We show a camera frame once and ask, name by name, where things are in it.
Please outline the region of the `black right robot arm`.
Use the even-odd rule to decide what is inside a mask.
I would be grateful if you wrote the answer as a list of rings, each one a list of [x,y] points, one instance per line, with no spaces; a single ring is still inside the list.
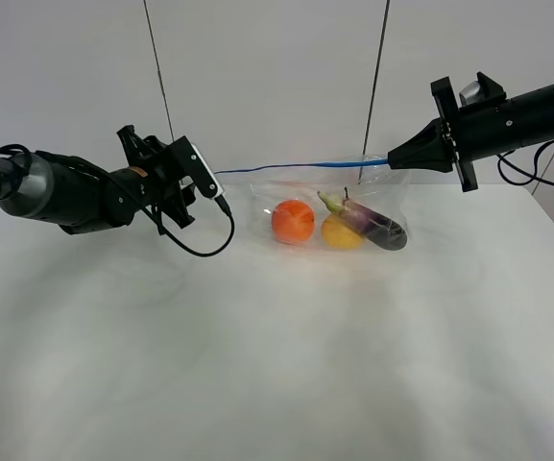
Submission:
[[[475,161],[554,141],[554,84],[509,98],[479,72],[459,94],[448,77],[433,82],[431,94],[439,116],[388,153],[391,169],[455,170],[469,192],[478,188]]]

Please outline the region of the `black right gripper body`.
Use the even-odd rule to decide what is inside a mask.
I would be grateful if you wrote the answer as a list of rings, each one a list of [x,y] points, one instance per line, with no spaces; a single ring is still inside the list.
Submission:
[[[505,117],[499,113],[500,106],[507,101],[506,92],[482,72],[476,74],[476,81],[482,85],[484,97],[466,107],[461,106],[450,78],[431,84],[444,135],[452,146],[452,162],[465,192],[478,188],[473,163],[500,153],[507,146]]]

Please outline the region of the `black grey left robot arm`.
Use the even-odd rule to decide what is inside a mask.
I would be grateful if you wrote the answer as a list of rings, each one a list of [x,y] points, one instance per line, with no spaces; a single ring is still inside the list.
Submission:
[[[186,138],[166,145],[128,125],[117,133],[127,167],[112,172],[79,157],[0,147],[0,208],[10,216],[51,223],[74,235],[129,225],[147,210],[180,227],[193,221],[187,208],[194,188],[182,187],[199,154]]]

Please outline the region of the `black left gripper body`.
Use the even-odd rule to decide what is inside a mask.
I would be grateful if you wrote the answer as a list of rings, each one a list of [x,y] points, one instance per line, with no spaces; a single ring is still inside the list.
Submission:
[[[195,184],[182,185],[188,176],[175,159],[170,145],[156,136],[144,138],[135,133],[133,125],[117,132],[122,144],[128,169],[136,175],[134,187],[141,197],[141,204],[150,206],[152,215],[162,225],[165,214],[181,229],[191,225],[195,218],[187,210],[195,201]]]

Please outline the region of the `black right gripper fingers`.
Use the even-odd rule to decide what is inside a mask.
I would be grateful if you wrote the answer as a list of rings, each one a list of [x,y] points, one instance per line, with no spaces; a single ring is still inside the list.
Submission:
[[[392,170],[452,171],[452,146],[440,118],[433,119],[410,140],[388,153]]]

